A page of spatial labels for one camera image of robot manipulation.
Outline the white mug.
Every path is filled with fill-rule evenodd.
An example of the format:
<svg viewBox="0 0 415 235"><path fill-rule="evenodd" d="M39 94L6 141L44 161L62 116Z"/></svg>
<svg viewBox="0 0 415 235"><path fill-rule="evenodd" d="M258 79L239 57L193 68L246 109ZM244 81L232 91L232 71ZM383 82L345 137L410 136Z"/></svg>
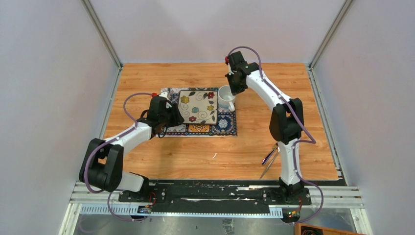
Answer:
<svg viewBox="0 0 415 235"><path fill-rule="evenodd" d="M235 111L235 98L231 92L229 85L222 86L218 89L218 105L221 108L229 109L231 112Z"/></svg>

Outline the square floral plate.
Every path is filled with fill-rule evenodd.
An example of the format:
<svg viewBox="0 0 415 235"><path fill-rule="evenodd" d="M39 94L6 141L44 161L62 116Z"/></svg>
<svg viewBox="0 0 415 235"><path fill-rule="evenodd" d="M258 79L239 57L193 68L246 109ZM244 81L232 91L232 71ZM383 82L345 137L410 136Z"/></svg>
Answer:
<svg viewBox="0 0 415 235"><path fill-rule="evenodd" d="M217 98L217 91L181 90L178 108L184 124L216 124L218 121Z"/></svg>

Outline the colourful patterned placemat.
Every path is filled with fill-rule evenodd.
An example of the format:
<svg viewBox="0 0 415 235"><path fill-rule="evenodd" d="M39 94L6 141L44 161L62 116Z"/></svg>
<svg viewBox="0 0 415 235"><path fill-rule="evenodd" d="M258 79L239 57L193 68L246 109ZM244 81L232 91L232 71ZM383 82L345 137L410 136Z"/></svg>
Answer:
<svg viewBox="0 0 415 235"><path fill-rule="evenodd" d="M161 92L168 92L169 99L178 104L181 90L208 90L217 91L218 88L162 88ZM214 125L205 124L181 124L167 129L167 137L236 137L236 111L221 108L218 105L218 121Z"/></svg>

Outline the silver fork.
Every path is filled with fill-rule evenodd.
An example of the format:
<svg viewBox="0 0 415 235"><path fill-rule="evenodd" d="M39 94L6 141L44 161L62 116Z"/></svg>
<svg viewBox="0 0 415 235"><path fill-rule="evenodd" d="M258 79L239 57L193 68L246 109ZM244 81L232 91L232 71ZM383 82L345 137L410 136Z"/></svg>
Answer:
<svg viewBox="0 0 415 235"><path fill-rule="evenodd" d="M278 149L268 160L268 165L266 166L266 168L263 170L261 176L259 177L259 179L261 180L265 174L268 172L268 170L271 168L271 166L273 165L274 161L276 160L277 156L279 155L280 150Z"/></svg>

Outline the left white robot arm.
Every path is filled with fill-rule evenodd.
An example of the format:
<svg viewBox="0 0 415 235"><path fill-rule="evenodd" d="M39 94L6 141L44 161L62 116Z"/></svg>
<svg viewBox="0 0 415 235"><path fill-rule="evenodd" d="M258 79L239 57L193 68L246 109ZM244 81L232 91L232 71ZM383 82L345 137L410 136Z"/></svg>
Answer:
<svg viewBox="0 0 415 235"><path fill-rule="evenodd" d="M154 137L163 138L167 129L183 124L178 105L168 98L166 92L151 94L149 108L133 125L107 139L90 141L83 160L79 180L91 193L103 191L131 191L138 202L150 196L149 179L123 170L123 160L135 147Z"/></svg>

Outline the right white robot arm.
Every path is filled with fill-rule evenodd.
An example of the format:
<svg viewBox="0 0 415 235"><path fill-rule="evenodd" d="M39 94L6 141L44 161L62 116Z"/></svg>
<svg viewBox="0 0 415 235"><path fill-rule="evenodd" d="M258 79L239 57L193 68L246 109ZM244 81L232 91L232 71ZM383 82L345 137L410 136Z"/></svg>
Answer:
<svg viewBox="0 0 415 235"><path fill-rule="evenodd" d="M294 143L303 131L303 105L299 98L292 99L284 94L264 73L258 63L248 63L240 51L232 50L225 58L228 65L228 80L231 93L237 95L250 88L271 110L269 130L277 142L281 157L279 197L285 204L292 204L304 188L297 175L299 148Z"/></svg>

